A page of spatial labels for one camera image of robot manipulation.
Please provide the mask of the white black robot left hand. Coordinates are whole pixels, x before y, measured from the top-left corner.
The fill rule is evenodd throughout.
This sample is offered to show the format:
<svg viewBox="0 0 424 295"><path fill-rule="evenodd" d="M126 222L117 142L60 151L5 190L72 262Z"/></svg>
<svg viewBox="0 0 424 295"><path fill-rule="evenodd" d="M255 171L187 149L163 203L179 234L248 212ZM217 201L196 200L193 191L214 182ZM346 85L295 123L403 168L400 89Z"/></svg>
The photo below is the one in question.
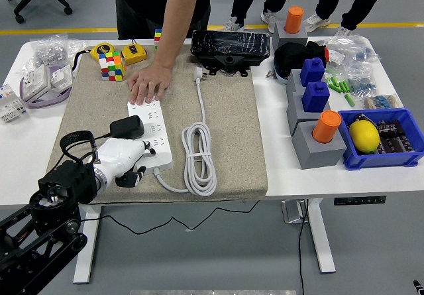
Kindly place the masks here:
<svg viewBox="0 0 424 295"><path fill-rule="evenodd" d="M146 151L153 156L156 155L156 151L148 141L107 139L99 147L97 160L93 163L97 191L106 190L113 180L122 188L137 186L146 172L146 167L136 168L136 164Z"/></svg>

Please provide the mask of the person's left hand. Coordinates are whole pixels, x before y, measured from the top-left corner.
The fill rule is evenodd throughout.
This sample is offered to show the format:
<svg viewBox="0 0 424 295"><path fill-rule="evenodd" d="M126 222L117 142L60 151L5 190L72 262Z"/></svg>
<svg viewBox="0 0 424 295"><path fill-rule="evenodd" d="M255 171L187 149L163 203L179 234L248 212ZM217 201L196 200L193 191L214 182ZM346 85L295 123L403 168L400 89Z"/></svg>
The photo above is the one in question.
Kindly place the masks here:
<svg viewBox="0 0 424 295"><path fill-rule="evenodd" d="M172 64L154 61L151 65L134 73L127 79L129 103L142 105L160 100L172 79Z"/></svg>

